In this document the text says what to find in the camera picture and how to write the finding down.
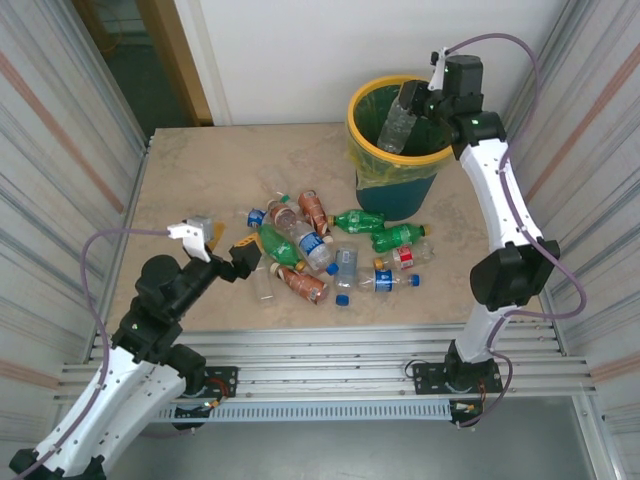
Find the striped wall panel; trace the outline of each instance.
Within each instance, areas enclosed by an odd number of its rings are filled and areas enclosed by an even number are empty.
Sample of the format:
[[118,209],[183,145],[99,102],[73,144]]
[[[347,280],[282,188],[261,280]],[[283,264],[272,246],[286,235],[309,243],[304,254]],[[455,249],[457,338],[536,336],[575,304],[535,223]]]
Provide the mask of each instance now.
[[[514,164],[536,221],[586,288],[586,310],[560,329],[589,361],[628,478],[640,478],[640,3],[579,3],[542,66],[538,114]],[[558,312],[578,302],[557,272],[547,294]]]
[[[60,366],[81,361],[93,333],[80,251],[97,230],[122,225],[145,153],[140,129],[114,85],[71,2],[0,2],[5,462],[16,446],[33,445],[45,433]],[[90,252],[95,301],[116,240],[99,240]]]

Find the gray floor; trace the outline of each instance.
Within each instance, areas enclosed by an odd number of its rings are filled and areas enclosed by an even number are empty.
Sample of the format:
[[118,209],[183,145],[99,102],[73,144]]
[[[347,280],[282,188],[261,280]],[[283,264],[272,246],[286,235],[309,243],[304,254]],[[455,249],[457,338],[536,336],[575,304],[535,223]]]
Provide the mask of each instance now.
[[146,137],[156,128],[189,126],[152,46],[119,45],[107,65]]
[[206,425],[195,437],[139,438],[118,480],[583,480],[571,400],[507,399],[475,432],[441,421]]

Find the red label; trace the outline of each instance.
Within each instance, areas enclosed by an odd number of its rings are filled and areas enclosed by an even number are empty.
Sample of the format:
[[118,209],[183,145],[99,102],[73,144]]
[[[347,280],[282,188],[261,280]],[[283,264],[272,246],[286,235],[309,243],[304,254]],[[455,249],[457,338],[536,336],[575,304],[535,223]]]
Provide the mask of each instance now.
[[400,269],[406,270],[407,268],[413,267],[413,254],[409,247],[400,247],[398,248],[398,257],[400,260]]

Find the robotic arm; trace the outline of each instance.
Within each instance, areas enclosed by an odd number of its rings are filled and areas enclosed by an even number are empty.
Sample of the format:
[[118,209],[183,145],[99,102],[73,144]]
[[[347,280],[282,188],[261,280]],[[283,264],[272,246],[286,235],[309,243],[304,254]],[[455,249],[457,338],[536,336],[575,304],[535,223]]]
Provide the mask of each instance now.
[[[507,323],[500,324],[500,319],[538,295],[553,269],[523,230],[555,258],[560,257],[560,249],[557,242],[543,239],[531,219],[510,159],[500,166],[508,148],[506,133],[498,114],[482,110],[480,58],[450,55],[443,48],[433,52],[431,62],[435,66],[431,83],[406,82],[400,103],[412,114],[443,124],[450,131],[454,155],[471,180],[487,224],[490,253],[471,270],[476,303],[444,363],[416,365],[414,376],[425,379],[421,384],[425,391],[418,393],[475,392],[479,381],[489,392],[500,392],[499,370],[489,351]],[[501,174],[513,205],[505,195]]]
[[173,345],[182,332],[179,322],[216,278],[246,279],[261,253],[255,242],[246,242],[231,249],[231,262],[211,254],[207,243],[212,226],[204,217],[168,230],[170,238],[182,239],[189,262],[180,268],[173,257],[159,255],[144,264],[135,285],[138,296],[112,338],[106,380],[100,384],[102,366],[57,428],[35,449],[16,453],[10,463],[16,473],[54,449],[64,432],[78,422],[95,389],[102,391],[71,437],[26,478],[105,479],[160,408],[183,393],[195,394],[203,388],[205,358],[184,345]]

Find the plastic bottle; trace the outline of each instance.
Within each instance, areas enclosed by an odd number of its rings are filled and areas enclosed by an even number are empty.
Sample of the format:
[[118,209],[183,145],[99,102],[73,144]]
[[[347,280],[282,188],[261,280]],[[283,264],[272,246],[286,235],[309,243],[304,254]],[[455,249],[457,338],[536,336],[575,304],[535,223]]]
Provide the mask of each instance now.
[[262,248],[276,262],[287,267],[301,271],[306,263],[298,255],[296,247],[287,241],[282,235],[276,232],[271,225],[262,225],[258,229]]
[[423,238],[413,245],[394,248],[384,256],[373,259],[376,270],[406,270],[416,265],[425,265],[433,259],[433,248]]
[[418,117],[411,115],[400,105],[399,96],[395,98],[382,125],[378,137],[378,148],[385,152],[399,154],[407,143],[411,130]]
[[392,248],[411,245],[419,238],[429,235],[430,232],[429,225],[416,226],[404,223],[382,232],[372,233],[371,240],[373,241],[373,249],[377,253],[384,253]]
[[269,259],[267,255],[262,255],[258,266],[251,274],[251,283],[255,290],[256,297],[261,304],[270,304],[274,300],[271,279],[269,275]]
[[333,262],[331,250],[325,245],[311,225],[297,221],[287,230],[291,239],[298,245],[309,266],[316,271],[326,270],[329,275],[338,271],[338,265]]
[[349,292],[356,285],[356,267],[358,266],[358,247],[352,243],[343,243],[336,250],[338,273],[333,277],[336,285],[336,305],[349,305]]
[[271,265],[271,273],[302,298],[316,305],[329,296],[327,284],[306,273],[294,272],[278,263]]
[[296,215],[301,214],[298,204],[289,197],[289,185],[280,169],[274,165],[261,168],[258,171],[262,188],[272,197],[286,204]]
[[271,200],[267,205],[267,211],[273,224],[283,230],[290,229],[298,221],[295,212],[278,200]]
[[392,270],[358,269],[358,289],[364,292],[392,292],[420,285],[420,275],[403,275]]
[[316,233],[322,237],[324,243],[333,243],[333,237],[329,231],[329,221],[324,213],[322,203],[315,190],[306,190],[298,197],[298,205],[302,210],[304,218],[311,225]]
[[238,207],[234,212],[234,217],[242,219],[247,227],[258,228],[264,221],[266,212],[259,208]]
[[364,210],[347,210],[341,215],[329,215],[329,225],[337,225],[347,233],[370,233],[384,230],[384,215]]

